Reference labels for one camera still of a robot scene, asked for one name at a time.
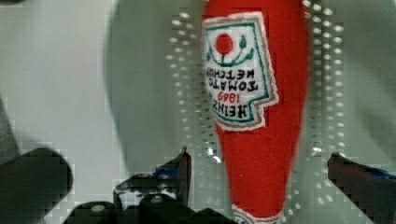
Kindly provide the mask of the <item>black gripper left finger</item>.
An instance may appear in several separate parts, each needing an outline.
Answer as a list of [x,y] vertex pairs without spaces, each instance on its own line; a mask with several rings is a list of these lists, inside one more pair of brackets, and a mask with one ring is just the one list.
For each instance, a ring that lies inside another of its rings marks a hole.
[[189,208],[190,185],[191,156],[183,148],[153,173],[118,184],[111,203],[83,203],[63,224],[236,224],[211,208]]

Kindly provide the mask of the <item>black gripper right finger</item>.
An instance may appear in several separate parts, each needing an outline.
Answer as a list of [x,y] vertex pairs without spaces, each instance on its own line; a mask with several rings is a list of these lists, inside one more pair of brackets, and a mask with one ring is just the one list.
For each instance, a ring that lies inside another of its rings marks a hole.
[[333,153],[327,161],[328,178],[374,224],[395,224],[396,181],[388,172]]

